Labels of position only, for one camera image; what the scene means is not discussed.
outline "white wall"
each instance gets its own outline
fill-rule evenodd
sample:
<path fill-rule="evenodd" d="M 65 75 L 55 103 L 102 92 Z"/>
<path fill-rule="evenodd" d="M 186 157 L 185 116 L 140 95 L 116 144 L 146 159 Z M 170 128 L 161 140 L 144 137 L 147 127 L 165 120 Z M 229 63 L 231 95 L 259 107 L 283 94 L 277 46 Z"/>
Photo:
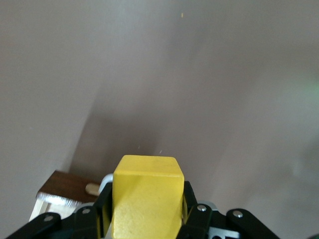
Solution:
<path fill-rule="evenodd" d="M 1 1 L 0 238 L 55 169 L 101 179 L 130 153 L 318 233 L 318 25 L 316 1 Z"/>

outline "white plastic part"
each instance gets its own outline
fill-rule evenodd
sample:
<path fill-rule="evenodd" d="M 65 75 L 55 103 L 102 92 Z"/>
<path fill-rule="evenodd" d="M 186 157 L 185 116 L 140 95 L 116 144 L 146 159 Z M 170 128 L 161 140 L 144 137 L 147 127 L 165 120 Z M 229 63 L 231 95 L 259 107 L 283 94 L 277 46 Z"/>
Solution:
<path fill-rule="evenodd" d="M 102 182 L 101 182 L 101 185 L 100 185 L 100 188 L 99 188 L 99 193 L 102 192 L 102 190 L 104 189 L 104 187 L 105 187 L 105 185 L 106 185 L 107 183 L 111 183 L 111 182 L 113 182 L 113 173 L 110 173 L 110 174 L 106 175 L 106 176 L 103 178 L 103 180 L 102 180 Z"/>

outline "bolt head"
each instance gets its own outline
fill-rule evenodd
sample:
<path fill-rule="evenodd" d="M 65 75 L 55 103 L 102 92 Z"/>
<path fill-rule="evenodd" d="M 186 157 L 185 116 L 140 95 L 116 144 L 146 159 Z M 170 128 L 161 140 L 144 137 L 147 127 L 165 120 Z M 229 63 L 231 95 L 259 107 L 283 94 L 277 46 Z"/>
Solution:
<path fill-rule="evenodd" d="M 233 211 L 233 215 L 237 218 L 242 218 L 244 216 L 242 212 L 238 210 Z"/>
<path fill-rule="evenodd" d="M 89 208 L 86 208 L 82 211 L 82 214 L 88 214 L 91 210 Z"/>
<path fill-rule="evenodd" d="M 204 205 L 198 205 L 197 206 L 197 209 L 199 210 L 199 211 L 201 211 L 201 212 L 205 212 L 206 210 L 207 210 L 207 208 L 204 206 Z"/>
<path fill-rule="evenodd" d="M 53 216 L 46 216 L 45 218 L 44 218 L 44 221 L 45 222 L 49 222 L 49 221 L 51 221 L 53 219 Z"/>

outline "wooden furniture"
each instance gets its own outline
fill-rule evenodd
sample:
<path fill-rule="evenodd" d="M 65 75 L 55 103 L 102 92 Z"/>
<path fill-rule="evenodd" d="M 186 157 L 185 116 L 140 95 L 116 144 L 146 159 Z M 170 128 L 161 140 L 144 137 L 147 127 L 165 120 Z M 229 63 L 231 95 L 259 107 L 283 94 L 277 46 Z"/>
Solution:
<path fill-rule="evenodd" d="M 36 194 L 30 221 L 44 212 L 57 212 L 62 219 L 68 217 L 77 206 L 97 199 L 94 191 L 99 184 L 87 178 L 55 171 Z M 93 188 L 90 193 L 96 196 L 87 193 L 86 188 L 90 191 Z"/>

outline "yellow cube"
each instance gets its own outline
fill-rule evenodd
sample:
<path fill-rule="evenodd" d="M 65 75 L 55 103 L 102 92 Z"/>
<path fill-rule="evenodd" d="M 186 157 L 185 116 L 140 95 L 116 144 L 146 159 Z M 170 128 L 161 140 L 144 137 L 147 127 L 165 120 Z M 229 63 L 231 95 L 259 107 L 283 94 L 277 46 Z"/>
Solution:
<path fill-rule="evenodd" d="M 174 239 L 184 175 L 172 157 L 125 155 L 114 171 L 113 239 Z"/>

